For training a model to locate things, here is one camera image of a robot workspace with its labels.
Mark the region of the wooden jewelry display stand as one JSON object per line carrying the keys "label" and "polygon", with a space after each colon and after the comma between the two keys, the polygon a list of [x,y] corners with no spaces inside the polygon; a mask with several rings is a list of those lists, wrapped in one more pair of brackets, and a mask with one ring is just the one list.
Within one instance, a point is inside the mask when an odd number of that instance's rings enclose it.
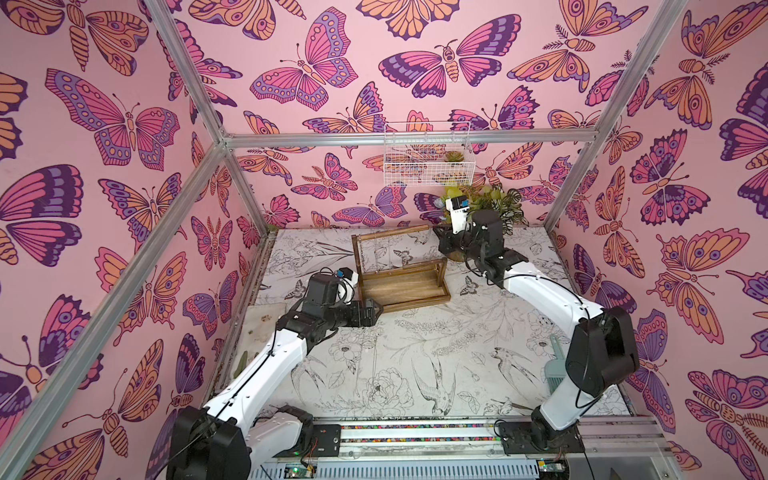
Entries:
{"label": "wooden jewelry display stand", "polygon": [[382,313],[448,302],[447,259],[428,225],[352,237],[361,300]]}

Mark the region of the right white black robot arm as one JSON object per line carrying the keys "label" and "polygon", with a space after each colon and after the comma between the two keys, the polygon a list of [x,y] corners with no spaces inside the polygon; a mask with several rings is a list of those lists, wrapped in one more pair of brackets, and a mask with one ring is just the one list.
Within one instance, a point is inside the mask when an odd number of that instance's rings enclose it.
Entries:
{"label": "right white black robot arm", "polygon": [[597,404],[604,392],[639,368],[631,316],[621,306],[606,308],[551,279],[523,254],[504,244],[503,225],[494,210],[468,216],[451,213],[451,226],[436,226],[438,250],[454,253],[490,284],[527,301],[570,340],[565,378],[531,415],[531,443],[553,447]]}

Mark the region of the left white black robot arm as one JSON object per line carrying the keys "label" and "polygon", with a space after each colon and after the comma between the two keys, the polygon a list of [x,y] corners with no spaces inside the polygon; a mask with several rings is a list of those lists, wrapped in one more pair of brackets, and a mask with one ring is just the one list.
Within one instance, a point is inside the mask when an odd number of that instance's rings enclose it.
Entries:
{"label": "left white black robot arm", "polygon": [[244,370],[203,407],[181,411],[161,470],[166,478],[249,479],[276,454],[305,450],[311,415],[292,407],[270,418],[260,414],[314,347],[342,328],[376,325],[382,308],[358,299],[358,281],[350,268],[310,276],[304,295],[276,321],[271,338]]}

